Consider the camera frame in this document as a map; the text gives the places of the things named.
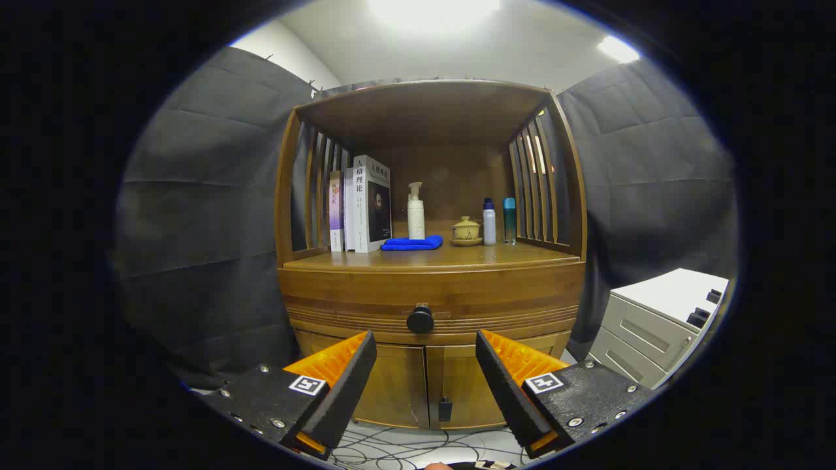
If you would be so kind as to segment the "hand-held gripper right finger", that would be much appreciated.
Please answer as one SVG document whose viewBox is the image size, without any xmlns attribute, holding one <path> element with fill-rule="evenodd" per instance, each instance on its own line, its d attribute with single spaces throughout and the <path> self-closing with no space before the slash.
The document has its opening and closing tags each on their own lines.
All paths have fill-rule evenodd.
<svg viewBox="0 0 836 470">
<path fill-rule="evenodd" d="M 475 337 L 475 356 L 507 427 L 529 458 L 583 444 L 656 396 L 597 360 L 568 365 L 484 328 Z"/>
</svg>

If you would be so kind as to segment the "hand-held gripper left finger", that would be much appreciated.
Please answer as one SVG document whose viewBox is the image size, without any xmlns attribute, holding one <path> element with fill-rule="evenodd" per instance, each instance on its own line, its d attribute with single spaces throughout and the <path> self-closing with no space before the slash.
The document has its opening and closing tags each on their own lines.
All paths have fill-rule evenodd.
<svg viewBox="0 0 836 470">
<path fill-rule="evenodd" d="M 367 330 L 291 365 L 260 364 L 197 398 L 260 440 L 325 461 L 342 441 L 376 358 Z"/>
</svg>

